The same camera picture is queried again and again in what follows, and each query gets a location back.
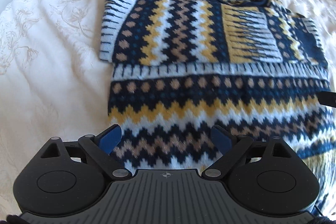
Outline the navy yellow patterned knit sweater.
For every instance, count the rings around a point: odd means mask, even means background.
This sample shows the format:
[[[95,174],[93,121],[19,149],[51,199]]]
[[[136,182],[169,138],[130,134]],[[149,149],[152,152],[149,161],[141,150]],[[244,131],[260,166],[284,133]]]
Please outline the navy yellow patterned knit sweater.
[[[317,94],[328,63],[311,19],[278,0],[105,0],[100,59],[112,65],[111,156],[129,170],[203,171],[212,126],[279,136],[313,171],[325,210],[335,189],[335,118]]]

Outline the white floral bedspread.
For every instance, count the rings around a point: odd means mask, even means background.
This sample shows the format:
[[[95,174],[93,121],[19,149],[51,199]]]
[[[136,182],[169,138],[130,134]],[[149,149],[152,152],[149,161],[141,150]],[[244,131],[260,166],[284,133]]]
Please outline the white floral bedspread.
[[[312,17],[335,72],[335,0],[280,0]],[[13,0],[1,13],[1,216],[13,182],[51,137],[108,125],[111,66],[98,58],[104,0]]]

